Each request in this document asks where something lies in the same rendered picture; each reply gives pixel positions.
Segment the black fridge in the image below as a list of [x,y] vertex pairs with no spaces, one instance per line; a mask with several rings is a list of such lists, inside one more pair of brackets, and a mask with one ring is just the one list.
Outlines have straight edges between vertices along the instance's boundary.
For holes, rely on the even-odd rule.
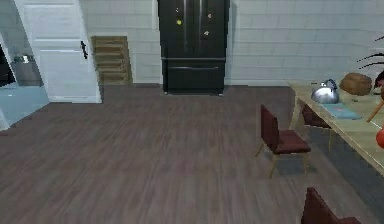
[[163,91],[224,92],[230,0],[157,0]]

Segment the dark red wooden chair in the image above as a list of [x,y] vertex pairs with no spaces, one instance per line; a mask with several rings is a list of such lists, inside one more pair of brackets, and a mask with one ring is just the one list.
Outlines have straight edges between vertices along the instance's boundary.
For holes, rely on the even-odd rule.
[[271,151],[270,178],[273,177],[277,160],[282,155],[301,154],[304,174],[308,173],[308,154],[311,152],[311,147],[294,130],[280,130],[278,119],[265,105],[260,106],[260,134],[261,144],[255,156],[258,156],[265,147]]
[[314,187],[308,187],[301,224],[361,224],[355,217],[338,218]]

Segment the brown wooden slatted crate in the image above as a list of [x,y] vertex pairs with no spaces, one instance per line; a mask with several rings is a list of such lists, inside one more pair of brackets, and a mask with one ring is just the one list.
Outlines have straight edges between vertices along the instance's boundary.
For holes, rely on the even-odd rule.
[[126,36],[92,36],[94,60],[103,85],[127,85],[132,70]]

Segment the silver kettle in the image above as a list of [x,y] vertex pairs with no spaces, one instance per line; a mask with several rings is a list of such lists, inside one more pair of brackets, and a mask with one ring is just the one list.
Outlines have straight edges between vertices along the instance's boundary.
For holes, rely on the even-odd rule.
[[339,102],[339,92],[336,82],[328,79],[320,83],[311,94],[311,99],[320,104],[336,104]]

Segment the white room door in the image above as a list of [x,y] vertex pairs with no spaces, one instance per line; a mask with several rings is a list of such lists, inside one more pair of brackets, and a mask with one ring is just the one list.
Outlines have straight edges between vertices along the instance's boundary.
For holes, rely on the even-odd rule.
[[[102,101],[79,0],[14,0],[52,102]],[[80,41],[86,44],[84,59]]]

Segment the light blue book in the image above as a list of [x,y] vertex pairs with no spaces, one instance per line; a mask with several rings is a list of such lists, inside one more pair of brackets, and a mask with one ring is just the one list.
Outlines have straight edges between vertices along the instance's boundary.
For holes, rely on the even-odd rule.
[[349,109],[344,103],[322,104],[322,107],[336,119],[357,120],[361,116]]

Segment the pale wooden dining table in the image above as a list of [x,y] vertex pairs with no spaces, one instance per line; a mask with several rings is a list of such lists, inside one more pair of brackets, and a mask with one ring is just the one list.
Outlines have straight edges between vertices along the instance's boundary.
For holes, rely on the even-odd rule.
[[321,117],[340,137],[342,137],[361,157],[384,177],[384,149],[376,143],[376,134],[384,121],[384,108],[372,119],[366,120],[379,105],[379,96],[353,96],[340,90],[340,101],[350,110],[361,116],[358,120],[336,119],[324,107],[311,99],[315,85],[304,81],[289,81],[288,85],[295,93],[295,106],[292,113],[290,128],[300,135],[306,135],[302,107],[308,105]]

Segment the brown wooden stick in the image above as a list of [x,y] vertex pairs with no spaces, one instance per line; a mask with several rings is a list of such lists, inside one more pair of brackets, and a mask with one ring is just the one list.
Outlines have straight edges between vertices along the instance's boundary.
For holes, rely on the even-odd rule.
[[377,113],[381,110],[381,108],[384,106],[384,100],[381,99],[379,104],[374,108],[372,113],[369,115],[369,117],[366,119],[367,123],[370,123],[372,119],[377,115]]

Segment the dark house plant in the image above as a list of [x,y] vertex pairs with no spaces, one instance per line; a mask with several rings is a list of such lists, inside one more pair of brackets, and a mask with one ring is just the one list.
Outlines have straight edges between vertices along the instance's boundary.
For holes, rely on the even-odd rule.
[[384,85],[384,35],[376,37],[374,42],[381,42],[381,47],[371,49],[371,55],[359,59],[362,65],[359,70],[371,70],[375,74],[373,87],[379,88]]

